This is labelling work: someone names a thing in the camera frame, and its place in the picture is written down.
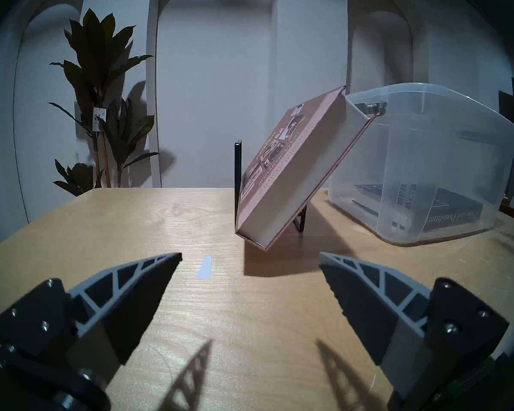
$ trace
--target bolt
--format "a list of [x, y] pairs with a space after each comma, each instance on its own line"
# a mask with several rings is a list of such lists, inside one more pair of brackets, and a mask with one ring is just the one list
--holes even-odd
[[443, 328], [446, 329], [447, 333], [456, 333], [459, 331], [459, 328], [453, 323], [445, 323]]

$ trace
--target black metal frame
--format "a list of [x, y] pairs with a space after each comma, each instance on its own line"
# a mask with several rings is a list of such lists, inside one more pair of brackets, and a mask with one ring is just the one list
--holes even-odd
[[[240, 199], [240, 184], [242, 183], [242, 140], [234, 143], [234, 226], [238, 218], [238, 202]], [[305, 230], [306, 206], [293, 220], [297, 231], [302, 233]]]

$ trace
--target clear plastic container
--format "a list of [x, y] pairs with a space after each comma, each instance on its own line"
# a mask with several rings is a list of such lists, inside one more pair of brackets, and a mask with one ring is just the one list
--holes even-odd
[[513, 123], [432, 84], [389, 85], [346, 100], [359, 109], [386, 103], [386, 111], [332, 174], [332, 203], [394, 244], [494, 225], [514, 155]]

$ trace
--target arched wall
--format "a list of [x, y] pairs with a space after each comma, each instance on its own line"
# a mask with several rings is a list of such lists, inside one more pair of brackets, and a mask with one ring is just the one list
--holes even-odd
[[347, 90], [413, 81], [413, 36], [390, 0], [348, 0]]
[[232, 186], [267, 136], [270, 0], [159, 0], [157, 132], [162, 185]]
[[84, 139], [82, 147], [78, 147], [75, 123], [48, 104], [53, 101], [75, 113], [75, 92], [61, 68], [49, 63], [76, 61], [64, 29], [70, 30], [69, 19], [80, 19], [82, 3], [83, 0], [46, 0], [27, 25], [17, 56], [13, 130], [29, 222], [72, 199], [71, 194], [53, 184], [61, 179], [54, 159], [72, 167], [76, 162], [86, 162], [90, 155]]
[[13, 87], [21, 37], [45, 0], [21, 0], [0, 26], [0, 242], [27, 224], [13, 139]]

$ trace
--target wood grain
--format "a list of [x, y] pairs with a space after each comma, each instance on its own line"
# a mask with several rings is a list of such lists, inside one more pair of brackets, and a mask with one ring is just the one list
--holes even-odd
[[[384, 409], [391, 386], [342, 316], [318, 268], [322, 250], [430, 288], [451, 277], [514, 331], [512, 218], [499, 213], [483, 234], [397, 247], [329, 205], [325, 190], [309, 205], [305, 233], [290, 227], [268, 253], [234, 234], [232, 189], [92, 190], [0, 244], [0, 312], [48, 277], [70, 289], [107, 267], [182, 252], [141, 344], [107, 388], [114, 410], [169, 409], [172, 383], [203, 347], [199, 410]], [[199, 280], [207, 255], [212, 278]]]

